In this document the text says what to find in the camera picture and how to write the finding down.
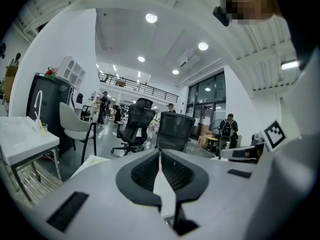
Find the white column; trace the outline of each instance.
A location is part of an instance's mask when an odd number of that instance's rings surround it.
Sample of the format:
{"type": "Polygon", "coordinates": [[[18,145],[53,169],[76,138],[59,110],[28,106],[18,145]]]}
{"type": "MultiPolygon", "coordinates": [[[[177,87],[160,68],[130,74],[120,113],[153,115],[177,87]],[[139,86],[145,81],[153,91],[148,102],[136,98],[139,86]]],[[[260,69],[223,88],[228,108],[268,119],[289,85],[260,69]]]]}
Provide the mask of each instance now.
{"type": "Polygon", "coordinates": [[[119,91],[119,93],[118,93],[118,97],[116,98],[116,101],[115,101],[115,104],[116,105],[120,105],[120,100],[121,100],[121,91],[119,91]]]}

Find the railing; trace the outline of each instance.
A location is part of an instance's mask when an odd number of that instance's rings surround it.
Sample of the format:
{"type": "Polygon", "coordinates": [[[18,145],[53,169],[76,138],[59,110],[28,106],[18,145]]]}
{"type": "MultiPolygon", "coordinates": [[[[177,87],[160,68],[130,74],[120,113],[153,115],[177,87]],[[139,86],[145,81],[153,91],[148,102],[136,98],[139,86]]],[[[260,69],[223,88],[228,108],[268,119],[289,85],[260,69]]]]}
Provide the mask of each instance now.
{"type": "Polygon", "coordinates": [[[160,90],[158,88],[145,85],[143,83],[138,83],[136,81],[132,81],[123,77],[117,77],[111,74],[105,74],[105,73],[98,73],[99,80],[102,83],[107,83],[110,85],[115,85],[119,87],[123,87],[126,89],[130,89],[136,92],[152,95],[157,98],[164,99],[169,102],[177,103],[178,97],[177,95],[174,95],[170,92],[160,90]]]}

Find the ceiling air conditioner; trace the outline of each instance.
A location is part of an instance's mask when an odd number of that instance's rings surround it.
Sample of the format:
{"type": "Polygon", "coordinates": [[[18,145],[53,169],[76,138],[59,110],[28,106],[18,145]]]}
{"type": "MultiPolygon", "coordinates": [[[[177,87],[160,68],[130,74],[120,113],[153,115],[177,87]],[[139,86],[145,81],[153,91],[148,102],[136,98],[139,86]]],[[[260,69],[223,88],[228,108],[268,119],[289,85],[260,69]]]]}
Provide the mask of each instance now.
{"type": "Polygon", "coordinates": [[[192,50],[186,50],[177,60],[177,63],[182,70],[187,70],[196,64],[199,59],[199,56],[197,56],[192,50]]]}

